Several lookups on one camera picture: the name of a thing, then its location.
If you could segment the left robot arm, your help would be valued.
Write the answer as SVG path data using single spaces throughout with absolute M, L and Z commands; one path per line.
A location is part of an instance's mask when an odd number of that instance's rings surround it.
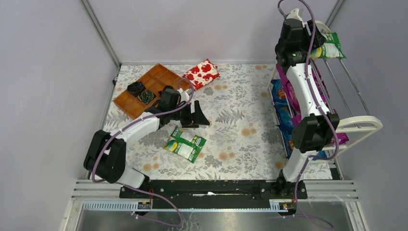
M 160 99 L 125 127 L 94 133 L 83 164 L 91 173 L 93 182 L 106 181 L 139 188 L 145 175 L 126 164 L 126 154 L 133 144 L 172 120 L 179 121 L 182 128 L 210 124 L 199 101 L 190 102 L 192 94 L 188 91 L 166 86 L 160 93 Z

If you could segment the purple candy bag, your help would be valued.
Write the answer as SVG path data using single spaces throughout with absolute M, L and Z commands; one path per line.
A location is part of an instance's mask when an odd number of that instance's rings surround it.
M 286 84 L 288 93 L 286 95 L 289 97 L 290 104 L 296 112 L 300 113 L 303 117 L 310 114 L 321 114 L 317 109 L 318 104 L 312 97 L 312 91 L 314 91 L 323 111 L 326 113 L 330 112 L 323 89 L 311 65 L 308 66 L 308 76 L 311 78 L 312 88 L 307 83 L 303 65 L 290 67 L 286 76 L 288 78 L 288 83 Z
M 294 127 L 296 127 L 301 122 L 301 120 L 301 114 L 298 112 L 295 112 L 294 116 L 291 118 Z M 340 145 L 345 144 L 347 141 L 349 141 L 349 138 L 345 133 L 337 133 L 337 138 Z

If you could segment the green candy bag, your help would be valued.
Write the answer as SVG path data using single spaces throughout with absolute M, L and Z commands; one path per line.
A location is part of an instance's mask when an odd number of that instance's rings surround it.
M 310 58 L 316 59 L 330 59 L 338 58 L 345 59 L 346 55 L 341 49 L 340 40 L 336 32 L 323 34 L 326 41 L 319 48 L 313 49 L 310 54 Z
M 188 129 L 176 126 L 170 134 L 164 149 L 194 163 L 206 143 L 206 139 Z

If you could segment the purple candy bag front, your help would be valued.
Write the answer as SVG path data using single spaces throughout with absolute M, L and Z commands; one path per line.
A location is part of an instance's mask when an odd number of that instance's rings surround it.
M 288 93 L 286 95 L 289 97 L 290 104 L 296 112 L 300 113 L 303 117 L 310 114 L 321 114 L 317 109 L 318 104 L 312 97 L 312 91 L 314 91 L 323 111 L 326 113 L 330 112 L 323 89 L 311 65 L 308 66 L 308 76 L 311 78 L 312 88 L 307 83 L 303 65 L 290 67 L 286 76 L 288 78 L 288 83 L 286 84 Z

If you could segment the purple candy bag top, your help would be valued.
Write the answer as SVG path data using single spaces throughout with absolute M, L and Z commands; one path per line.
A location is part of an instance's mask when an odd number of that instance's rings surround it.
M 294 116 L 291 118 L 294 127 L 296 127 L 301 122 L 301 120 L 301 114 L 298 112 L 295 112 Z M 345 144 L 347 141 L 349 141 L 349 138 L 345 133 L 337 133 L 337 138 L 340 145 Z

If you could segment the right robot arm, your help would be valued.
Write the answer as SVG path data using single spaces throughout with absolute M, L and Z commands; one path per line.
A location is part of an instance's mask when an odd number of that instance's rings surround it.
M 313 46 L 314 31 L 300 19 L 284 19 L 275 47 L 281 81 L 288 81 L 300 108 L 301 121 L 292 131 L 294 149 L 282 174 L 286 181 L 301 180 L 311 158 L 336 134 L 340 119 L 325 105 L 312 75 L 308 49 Z

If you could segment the purple candy bag carried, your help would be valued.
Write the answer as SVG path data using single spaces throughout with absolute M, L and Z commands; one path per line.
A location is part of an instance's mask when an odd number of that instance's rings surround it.
M 288 78 L 287 78 L 282 66 L 279 63 L 276 64 L 276 70 L 277 70 L 277 72 L 279 74 L 281 84 L 286 85 L 287 82 L 288 82 Z

